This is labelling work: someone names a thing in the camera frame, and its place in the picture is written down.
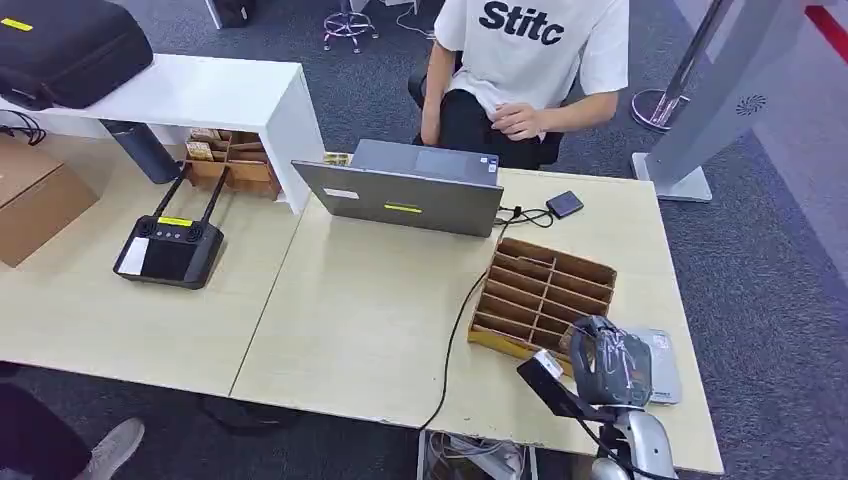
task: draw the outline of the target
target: white sticker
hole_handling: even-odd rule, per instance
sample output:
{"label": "white sticker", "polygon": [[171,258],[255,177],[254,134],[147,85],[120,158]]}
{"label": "white sticker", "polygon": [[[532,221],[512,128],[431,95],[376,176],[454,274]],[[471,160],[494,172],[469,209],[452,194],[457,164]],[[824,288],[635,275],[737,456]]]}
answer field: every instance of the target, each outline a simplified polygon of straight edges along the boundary
{"label": "white sticker", "polygon": [[331,197],[342,197],[342,198],[350,198],[352,200],[359,200],[359,194],[356,192],[350,192],[348,190],[336,190],[335,188],[325,188],[324,193],[330,195]]}
{"label": "white sticker", "polygon": [[562,376],[562,367],[559,366],[559,363],[554,360],[554,357],[547,350],[539,350],[535,355],[533,355],[533,357],[535,357],[536,360],[545,367],[545,370],[547,370],[552,377],[558,379]]}
{"label": "white sticker", "polygon": [[668,339],[665,335],[654,335],[654,345],[663,350],[668,349]]}
{"label": "white sticker", "polygon": [[147,238],[135,237],[124,255],[124,261],[118,268],[118,273],[127,275],[141,275],[141,266],[144,265],[144,255],[147,253]]}

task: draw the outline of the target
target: desk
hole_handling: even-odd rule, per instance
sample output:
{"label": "desk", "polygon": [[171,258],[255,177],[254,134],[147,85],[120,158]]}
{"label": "desk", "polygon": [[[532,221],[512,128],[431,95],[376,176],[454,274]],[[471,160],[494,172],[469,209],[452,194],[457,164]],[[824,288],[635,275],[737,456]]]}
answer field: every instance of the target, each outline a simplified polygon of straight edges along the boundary
{"label": "desk", "polygon": [[[675,464],[722,473],[653,186],[510,170],[500,181],[504,205],[539,207],[566,190],[585,203],[553,228],[513,226],[507,236],[618,271],[610,318],[666,330],[674,343],[683,402],[650,411],[668,431]],[[312,200],[231,396],[420,426],[438,403],[450,329],[496,234],[484,240],[334,218]],[[447,399],[431,428],[593,455],[577,423],[553,417],[524,384],[518,360],[465,341],[475,304],[473,297],[459,327]]]}
{"label": "desk", "polygon": [[[150,183],[115,142],[45,144],[101,199],[16,269],[0,264],[0,359],[228,395],[300,217],[223,193],[212,223],[225,243],[205,289],[129,282],[112,265],[168,186]],[[166,213],[199,218],[208,199],[185,185]]]}
{"label": "desk", "polygon": [[[26,112],[3,99],[0,109]],[[46,130],[50,117],[60,116],[258,133],[283,187],[278,200],[295,213],[303,210],[309,187],[291,161],[324,156],[299,63],[156,54],[149,68],[86,109],[26,113],[46,118]]]}

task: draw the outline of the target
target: gray laptop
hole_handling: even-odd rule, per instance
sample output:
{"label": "gray laptop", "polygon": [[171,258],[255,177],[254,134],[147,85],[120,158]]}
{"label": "gray laptop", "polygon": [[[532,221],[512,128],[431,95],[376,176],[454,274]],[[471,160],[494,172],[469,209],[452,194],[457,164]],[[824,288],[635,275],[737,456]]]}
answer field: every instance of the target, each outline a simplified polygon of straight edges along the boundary
{"label": "gray laptop", "polygon": [[292,161],[333,215],[488,237],[496,155],[361,140],[350,166]]}

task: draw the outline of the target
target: person's hand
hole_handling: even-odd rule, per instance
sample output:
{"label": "person's hand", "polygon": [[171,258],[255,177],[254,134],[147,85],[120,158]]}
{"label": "person's hand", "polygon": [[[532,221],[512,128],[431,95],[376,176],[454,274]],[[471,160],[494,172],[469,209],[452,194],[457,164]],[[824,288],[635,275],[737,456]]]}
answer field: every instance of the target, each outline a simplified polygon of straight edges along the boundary
{"label": "person's hand", "polygon": [[545,110],[536,110],[526,103],[501,104],[495,108],[492,129],[515,142],[538,137],[545,131],[545,120]]}
{"label": "person's hand", "polygon": [[439,112],[425,108],[421,113],[421,142],[435,146],[439,143]]}

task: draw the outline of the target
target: light wooden desk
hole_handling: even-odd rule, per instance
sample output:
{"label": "light wooden desk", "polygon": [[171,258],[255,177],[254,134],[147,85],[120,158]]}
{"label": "light wooden desk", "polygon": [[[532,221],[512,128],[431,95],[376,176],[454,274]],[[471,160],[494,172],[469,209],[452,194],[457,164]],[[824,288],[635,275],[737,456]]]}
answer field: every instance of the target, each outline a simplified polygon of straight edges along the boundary
{"label": "light wooden desk", "polygon": [[[16,269],[0,264],[0,359],[228,395],[300,217],[223,193],[212,216],[223,254],[205,289],[129,282],[112,265],[167,185],[150,183],[115,142],[45,143],[101,199]],[[200,218],[208,199],[186,183],[166,213]]]}
{"label": "light wooden desk", "polygon": [[[653,186],[509,170],[500,177],[507,206],[542,207],[566,190],[585,203],[553,228],[513,226],[507,236],[618,270],[613,321],[666,330],[674,342],[683,402],[650,410],[668,431],[676,465],[722,473]],[[420,426],[438,403],[450,329],[496,235],[482,240],[333,218],[313,198],[232,396]],[[466,343],[475,304],[476,297],[459,327],[447,400],[431,428],[594,454],[577,423],[555,418],[524,384],[516,359]]]}

